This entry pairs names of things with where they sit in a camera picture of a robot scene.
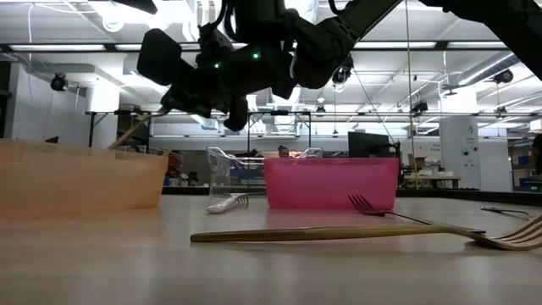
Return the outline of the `black beam with light strips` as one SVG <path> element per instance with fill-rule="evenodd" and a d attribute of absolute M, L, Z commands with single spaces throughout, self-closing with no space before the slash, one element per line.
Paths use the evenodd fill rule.
<path fill-rule="evenodd" d="M 25 43 L 0 44 L 0 53 L 137 53 L 141 43 Z M 498 41 L 361 41 L 353 52 L 406 51 L 505 51 Z"/>

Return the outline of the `clear plastic bin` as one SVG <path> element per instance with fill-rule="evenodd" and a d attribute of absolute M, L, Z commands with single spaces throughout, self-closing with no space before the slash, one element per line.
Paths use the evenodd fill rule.
<path fill-rule="evenodd" d="M 248 204 L 253 197 L 268 196 L 272 206 L 294 206 L 313 198 L 318 186 L 317 167 L 324 150 L 309 147 L 294 158 L 236 157 L 219 147 L 207 149 L 211 172 L 210 206 L 226 203 Z"/>

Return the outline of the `red storage bin rack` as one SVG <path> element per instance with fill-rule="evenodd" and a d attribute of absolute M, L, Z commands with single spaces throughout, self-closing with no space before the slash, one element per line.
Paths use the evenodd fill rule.
<path fill-rule="evenodd" d="M 181 175 L 181 167 L 183 163 L 183 153 L 172 151 L 168 155 L 169 163 L 167 175 L 169 177 L 179 177 Z"/>

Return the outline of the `white-handled silver fork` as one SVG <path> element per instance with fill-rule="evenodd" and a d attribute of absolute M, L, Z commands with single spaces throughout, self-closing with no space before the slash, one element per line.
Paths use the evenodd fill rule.
<path fill-rule="evenodd" d="M 249 196 L 245 193 L 229 194 L 226 198 L 207 206 L 208 214 L 223 214 L 231 210 L 245 209 L 249 205 Z"/>

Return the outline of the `black fork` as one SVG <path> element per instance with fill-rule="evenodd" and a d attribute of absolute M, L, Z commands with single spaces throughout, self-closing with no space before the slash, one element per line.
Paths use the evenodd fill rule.
<path fill-rule="evenodd" d="M 377 215 L 377 214 L 391 214 L 391 211 L 376 210 L 364 197 L 358 195 L 349 195 L 352 205 L 361 214 Z M 424 235 L 424 234 L 440 234 L 449 233 L 459 236 L 483 236 L 484 231 L 481 230 L 463 230 L 460 227 L 447 227 L 437 226 L 433 223 L 423 220 L 424 226 L 392 226 L 392 227 L 359 227 L 350 228 L 349 230 L 342 230 L 337 234 L 334 234 L 335 239 L 348 239 L 348 238 L 371 238 L 371 237 L 387 237 L 387 236 L 412 236 L 412 235 Z"/>
<path fill-rule="evenodd" d="M 485 212 L 491 212 L 496 214 L 505 214 L 505 215 L 512 215 L 512 214 L 521 214 L 524 219 L 529 219 L 531 217 L 531 214 L 517 209 L 509 209 L 509 208 L 494 208 L 494 207 L 480 207 L 479 208 L 482 211 Z"/>

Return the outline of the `orange translucent plastic bin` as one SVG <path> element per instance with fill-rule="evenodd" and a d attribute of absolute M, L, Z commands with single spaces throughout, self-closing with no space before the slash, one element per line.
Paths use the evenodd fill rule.
<path fill-rule="evenodd" d="M 0 139 L 0 219 L 155 208 L 163 156 Z"/>

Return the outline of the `wooden table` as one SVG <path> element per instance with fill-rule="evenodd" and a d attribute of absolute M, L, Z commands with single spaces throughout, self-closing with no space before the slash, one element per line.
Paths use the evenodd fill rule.
<path fill-rule="evenodd" d="M 404 184 L 410 189 L 458 189 L 460 180 L 458 176 L 412 175 L 404 178 Z"/>

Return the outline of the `red plastic bin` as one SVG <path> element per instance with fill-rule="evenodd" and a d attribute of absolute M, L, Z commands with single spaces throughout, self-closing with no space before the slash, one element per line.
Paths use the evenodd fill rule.
<path fill-rule="evenodd" d="M 392 209 L 397 158 L 270 158 L 263 163 L 271 208 L 352 209 L 350 197 Z"/>

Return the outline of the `cardboard box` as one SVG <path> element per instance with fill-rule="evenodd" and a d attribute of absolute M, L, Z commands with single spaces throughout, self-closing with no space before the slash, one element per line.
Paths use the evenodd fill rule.
<path fill-rule="evenodd" d="M 408 153 L 408 167 L 410 169 L 421 170 L 426 166 L 426 156 L 415 156 L 413 153 Z"/>

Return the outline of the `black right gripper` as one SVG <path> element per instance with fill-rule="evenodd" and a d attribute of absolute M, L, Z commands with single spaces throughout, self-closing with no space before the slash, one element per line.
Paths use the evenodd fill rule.
<path fill-rule="evenodd" d="M 296 82 L 290 76 L 292 56 L 280 42 L 247 44 L 235 48 L 219 31 L 200 37 L 195 68 L 179 68 L 177 88 L 161 99 L 168 109 L 210 118 L 213 110 L 228 115 L 224 125 L 242 130 L 248 119 L 246 96 L 266 88 L 290 97 Z"/>

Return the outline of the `black computer monitor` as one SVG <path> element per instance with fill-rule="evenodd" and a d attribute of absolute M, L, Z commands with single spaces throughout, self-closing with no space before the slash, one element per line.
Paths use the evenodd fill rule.
<path fill-rule="evenodd" d="M 389 137 L 363 132 L 349 132 L 348 153 L 350 158 L 390 157 Z"/>

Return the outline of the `black metal table frame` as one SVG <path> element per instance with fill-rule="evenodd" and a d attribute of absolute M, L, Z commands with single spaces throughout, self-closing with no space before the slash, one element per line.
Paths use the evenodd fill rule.
<path fill-rule="evenodd" d="M 237 187 L 226 191 L 234 193 L 248 193 L 266 195 L 265 188 Z M 511 205 L 523 205 L 542 208 L 542 193 L 537 192 L 493 192 L 493 191 L 470 191 L 455 189 L 422 189 L 422 190 L 397 190 L 396 197 L 435 197 L 454 200 L 495 202 Z M 162 195 L 209 195 L 208 187 L 178 187 L 164 186 Z"/>

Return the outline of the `gold fork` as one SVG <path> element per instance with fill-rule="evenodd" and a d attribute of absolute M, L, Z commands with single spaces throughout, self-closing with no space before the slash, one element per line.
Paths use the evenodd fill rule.
<path fill-rule="evenodd" d="M 221 231 L 196 233 L 190 236 L 190 240 L 192 242 L 327 241 L 431 234 L 462 236 L 500 250 L 532 251 L 542 248 L 542 214 L 517 230 L 498 237 L 482 236 L 449 225 L 397 225 Z"/>
<path fill-rule="evenodd" d="M 108 150 L 115 150 L 142 125 L 149 122 L 153 118 L 164 116 L 168 114 L 170 111 L 171 111 L 170 108 L 161 107 L 156 113 L 151 113 L 149 115 L 144 116 L 142 119 L 140 119 L 138 123 L 136 123 L 135 125 L 132 125 L 121 137 L 119 137 L 115 142 L 109 145 Z"/>

